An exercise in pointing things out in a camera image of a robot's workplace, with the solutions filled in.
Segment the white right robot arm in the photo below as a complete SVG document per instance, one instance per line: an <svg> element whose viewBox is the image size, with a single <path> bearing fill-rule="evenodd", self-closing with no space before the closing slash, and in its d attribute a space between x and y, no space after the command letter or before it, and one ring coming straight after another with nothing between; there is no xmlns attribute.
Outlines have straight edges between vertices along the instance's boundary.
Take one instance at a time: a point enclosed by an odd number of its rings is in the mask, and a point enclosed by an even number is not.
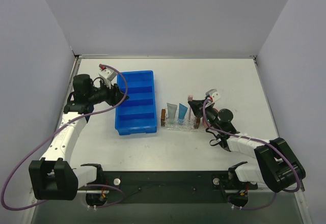
<svg viewBox="0 0 326 224"><path fill-rule="evenodd" d="M239 182L263 183L275 193L300 190L306 172L286 140L280 137L263 140L241 134L232 124L232 111L226 108L215 110L210 97L188 104L208 129L218 133L224 150L256 159L256 165L243 163L235 167L234 175Z"/></svg>

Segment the white toothpaste tube green cap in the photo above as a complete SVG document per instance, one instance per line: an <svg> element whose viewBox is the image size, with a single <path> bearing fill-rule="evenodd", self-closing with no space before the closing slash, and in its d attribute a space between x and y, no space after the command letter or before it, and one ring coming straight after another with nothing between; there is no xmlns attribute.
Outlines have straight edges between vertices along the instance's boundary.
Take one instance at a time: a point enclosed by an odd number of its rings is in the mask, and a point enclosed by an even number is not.
<svg viewBox="0 0 326 224"><path fill-rule="evenodd" d="M176 104L167 103L168 120L170 123L175 122L177 108L178 108L178 106Z"/></svg>

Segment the pink plastic cup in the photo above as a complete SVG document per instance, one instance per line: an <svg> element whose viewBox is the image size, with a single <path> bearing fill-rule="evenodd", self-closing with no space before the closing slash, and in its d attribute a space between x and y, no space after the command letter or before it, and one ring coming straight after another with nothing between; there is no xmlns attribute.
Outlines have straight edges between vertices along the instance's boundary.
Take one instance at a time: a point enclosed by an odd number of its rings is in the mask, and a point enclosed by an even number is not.
<svg viewBox="0 0 326 224"><path fill-rule="evenodd" d="M206 108L205 113L206 113L206 121L205 124L203 124L203 126L205 128L208 128L206 122L208 122L211 126L213 126L215 119L218 117L219 111L216 108L210 106Z"/></svg>

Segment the blue toothpaste tube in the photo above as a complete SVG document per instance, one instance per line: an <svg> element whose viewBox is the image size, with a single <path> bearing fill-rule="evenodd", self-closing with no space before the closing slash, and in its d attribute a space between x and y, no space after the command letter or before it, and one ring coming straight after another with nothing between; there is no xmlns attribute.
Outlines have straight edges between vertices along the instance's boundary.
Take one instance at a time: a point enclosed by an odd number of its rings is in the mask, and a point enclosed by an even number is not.
<svg viewBox="0 0 326 224"><path fill-rule="evenodd" d="M178 111L178 124L183 124L184 123L184 119L185 119L185 115L187 113L187 106L183 105L183 104L179 104L179 111Z"/></svg>

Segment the pink toothbrush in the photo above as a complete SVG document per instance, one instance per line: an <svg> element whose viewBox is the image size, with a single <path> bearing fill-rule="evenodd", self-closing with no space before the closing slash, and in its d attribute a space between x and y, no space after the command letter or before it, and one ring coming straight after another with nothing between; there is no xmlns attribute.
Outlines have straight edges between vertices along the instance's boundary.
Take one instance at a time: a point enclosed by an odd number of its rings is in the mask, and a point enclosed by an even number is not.
<svg viewBox="0 0 326 224"><path fill-rule="evenodd" d="M193 95L188 95L187 101L188 102L191 102L192 100L193 100ZM188 120L190 121L191 120L191 116L192 116L192 108L191 108L190 104L188 104L188 105L189 105Z"/></svg>

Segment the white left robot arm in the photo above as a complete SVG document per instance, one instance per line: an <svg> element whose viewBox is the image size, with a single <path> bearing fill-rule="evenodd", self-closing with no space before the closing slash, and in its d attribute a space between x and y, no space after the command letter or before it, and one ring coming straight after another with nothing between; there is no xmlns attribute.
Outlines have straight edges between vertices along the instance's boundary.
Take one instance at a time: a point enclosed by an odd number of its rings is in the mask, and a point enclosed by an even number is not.
<svg viewBox="0 0 326 224"><path fill-rule="evenodd" d="M39 160L29 165L29 174L38 200L73 200L78 189L89 185L99 189L105 183L100 164L84 163L72 168L71 155L81 131L94 114L94 105L106 102L115 108L129 97L112 80L117 73L104 69L98 74L99 87L88 74L73 78L73 90L63 109L59 131L51 136L51 143Z"/></svg>

